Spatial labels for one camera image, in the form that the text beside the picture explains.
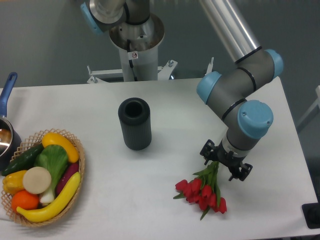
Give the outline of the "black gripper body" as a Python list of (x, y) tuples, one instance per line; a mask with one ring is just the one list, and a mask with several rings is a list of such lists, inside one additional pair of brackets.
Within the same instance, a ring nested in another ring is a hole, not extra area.
[(229, 169), (239, 168), (244, 159), (245, 156), (239, 157), (232, 150), (227, 152), (222, 144), (217, 147), (216, 161)]

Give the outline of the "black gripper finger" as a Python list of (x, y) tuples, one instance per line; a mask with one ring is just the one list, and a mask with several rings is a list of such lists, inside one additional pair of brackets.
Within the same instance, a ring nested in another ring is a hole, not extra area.
[(248, 177), (252, 169), (253, 166), (251, 164), (243, 162), (240, 162), (235, 166), (230, 166), (228, 167), (228, 170), (230, 171), (231, 176), (228, 180), (232, 181), (233, 179), (237, 179), (240, 181), (244, 181)]
[(200, 155), (204, 159), (204, 165), (207, 165), (209, 161), (216, 162), (218, 160), (217, 152), (218, 147), (212, 140), (208, 139), (200, 151)]

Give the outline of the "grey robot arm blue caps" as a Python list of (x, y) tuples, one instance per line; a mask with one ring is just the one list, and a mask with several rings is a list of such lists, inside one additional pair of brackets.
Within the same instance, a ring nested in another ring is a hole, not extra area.
[[(284, 63), (276, 51), (261, 47), (232, 0), (202, 0), (200, 5), (236, 64), (227, 75), (208, 72), (197, 85), (198, 96), (227, 126), (220, 144), (208, 140), (200, 153), (243, 181), (252, 170), (244, 158), (273, 123), (270, 107), (247, 97), (278, 77)], [(90, 29), (98, 35), (107, 32), (118, 48), (124, 81), (160, 79), (164, 25), (151, 13), (148, 0), (86, 0), (80, 9)]]

